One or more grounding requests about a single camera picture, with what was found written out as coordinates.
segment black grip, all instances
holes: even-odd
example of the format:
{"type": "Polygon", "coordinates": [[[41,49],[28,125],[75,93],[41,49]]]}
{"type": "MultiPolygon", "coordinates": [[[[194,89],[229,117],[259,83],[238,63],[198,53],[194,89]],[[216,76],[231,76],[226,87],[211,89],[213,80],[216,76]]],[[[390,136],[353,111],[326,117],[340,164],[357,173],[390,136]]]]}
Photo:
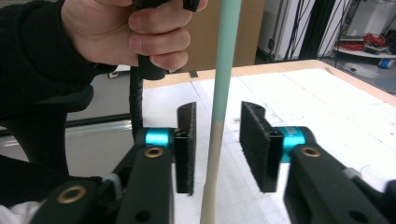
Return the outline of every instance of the black grip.
{"type": "MultiPolygon", "coordinates": [[[[167,0],[138,0],[134,1],[137,9],[157,7],[167,0]]],[[[146,80],[160,80],[165,77],[165,70],[155,66],[150,60],[149,56],[139,55],[138,74],[146,80]]]]}

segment hand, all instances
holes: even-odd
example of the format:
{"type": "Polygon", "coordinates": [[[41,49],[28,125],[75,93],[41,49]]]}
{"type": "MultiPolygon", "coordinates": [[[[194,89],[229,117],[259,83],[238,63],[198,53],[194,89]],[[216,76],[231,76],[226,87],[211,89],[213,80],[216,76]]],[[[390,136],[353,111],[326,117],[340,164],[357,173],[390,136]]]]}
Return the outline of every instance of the hand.
{"type": "MultiPolygon", "coordinates": [[[[208,0],[200,0],[198,10],[208,0]]],[[[136,11],[132,0],[66,0],[64,29],[89,62],[137,66],[137,54],[157,66],[177,70],[188,60],[190,34],[183,28],[192,12],[182,0],[136,11]]]]}

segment black jacket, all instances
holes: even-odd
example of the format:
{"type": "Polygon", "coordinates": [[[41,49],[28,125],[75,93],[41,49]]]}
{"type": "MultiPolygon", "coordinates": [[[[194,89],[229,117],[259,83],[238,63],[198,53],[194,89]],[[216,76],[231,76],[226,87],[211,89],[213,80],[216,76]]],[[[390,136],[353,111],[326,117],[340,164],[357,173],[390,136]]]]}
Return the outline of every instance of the black jacket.
{"type": "Polygon", "coordinates": [[[56,3],[0,9],[0,119],[33,103],[89,85],[116,66],[90,66],[73,48],[56,3]]]}

